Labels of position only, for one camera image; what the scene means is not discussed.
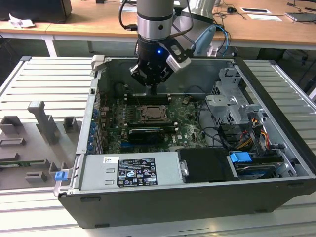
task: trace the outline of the gray floor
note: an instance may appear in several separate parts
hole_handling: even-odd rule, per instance
[[[46,45],[42,40],[35,39],[11,39],[10,45],[4,43],[0,48],[0,81],[4,81],[12,71],[18,60],[23,55],[30,56],[49,56]],[[60,56],[64,57],[90,57],[94,54],[105,54],[107,56],[132,56],[134,52],[134,43],[116,43],[116,42],[93,42],[95,53],[88,52],[88,46],[85,41],[64,41],[59,40],[56,46],[60,52]],[[234,48],[230,51],[235,51],[238,56],[244,59],[256,59],[259,49],[257,48]],[[311,62],[316,58],[316,51],[306,51],[308,61],[302,65],[301,58],[303,53],[297,50],[287,50],[278,64],[285,72],[297,82],[304,71],[309,67]],[[308,80],[311,80],[316,75],[316,64],[306,74],[303,81],[300,83],[304,87]]]

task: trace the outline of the blue latch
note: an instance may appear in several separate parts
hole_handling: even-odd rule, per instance
[[[248,152],[233,152],[230,155],[232,162],[251,162],[252,159]]]
[[[55,174],[56,181],[67,181],[68,180],[68,171],[58,171]]]

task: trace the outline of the metal slotted surface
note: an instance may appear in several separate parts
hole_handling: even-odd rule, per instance
[[[91,58],[32,57],[2,93],[0,119],[16,115],[22,122],[35,122],[27,107],[43,100],[46,114],[55,121],[67,116],[82,120],[93,79],[90,73]]]
[[[32,58],[29,64],[56,64],[56,60],[63,63],[74,64],[74,60],[83,60],[89,63],[87,58]],[[85,81],[84,76],[45,76],[45,81]],[[265,77],[266,81],[284,81],[279,75]],[[21,81],[43,81],[41,77],[32,75],[19,77]],[[87,94],[64,94],[52,96],[42,94],[40,97],[48,102],[81,102],[82,96]],[[274,100],[280,100],[282,105],[292,105],[288,101],[299,101],[298,93],[270,93]],[[38,98],[37,94],[4,95],[7,102],[25,102]],[[314,122],[313,114],[306,116],[289,115],[293,126],[298,129],[309,127]],[[308,144],[316,146],[316,139],[307,140]],[[157,223],[141,226],[109,227],[93,230],[84,230],[78,227],[73,217],[63,208],[61,203],[53,195],[51,190],[30,191],[29,193],[14,193],[0,195],[0,235],[4,237],[42,237],[42,236],[80,236],[80,237],[292,237],[316,236],[316,193],[309,196],[299,196],[290,200],[272,213],[229,216],[211,219],[191,221],[178,221],[169,223]]]
[[[245,60],[261,85],[316,154],[316,107],[302,90],[280,69],[268,61]],[[250,98],[258,103],[247,87]]]

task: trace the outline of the warning label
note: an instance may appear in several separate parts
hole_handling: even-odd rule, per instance
[[[120,188],[157,184],[154,158],[118,160],[118,186]]]

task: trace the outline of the silver robot arm segment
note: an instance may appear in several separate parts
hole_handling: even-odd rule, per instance
[[[212,19],[205,16],[208,11],[198,10],[199,7],[209,7],[209,1],[213,2],[213,0],[192,1],[190,6],[192,5],[197,13],[192,14],[189,6],[184,9],[181,17],[183,15],[183,18],[188,18],[186,22],[190,22],[190,25],[187,29],[174,34],[171,34],[174,20],[173,0],[137,0],[137,27],[124,26],[119,17],[125,29],[138,30],[138,63],[130,68],[130,72],[140,84],[150,88],[151,94],[155,95],[157,85],[165,82],[173,72],[178,72],[191,63],[190,57],[193,56],[194,51],[189,48],[184,49],[176,37],[180,38],[193,28],[192,15],[196,15],[199,21],[207,19],[207,24],[210,23]]]

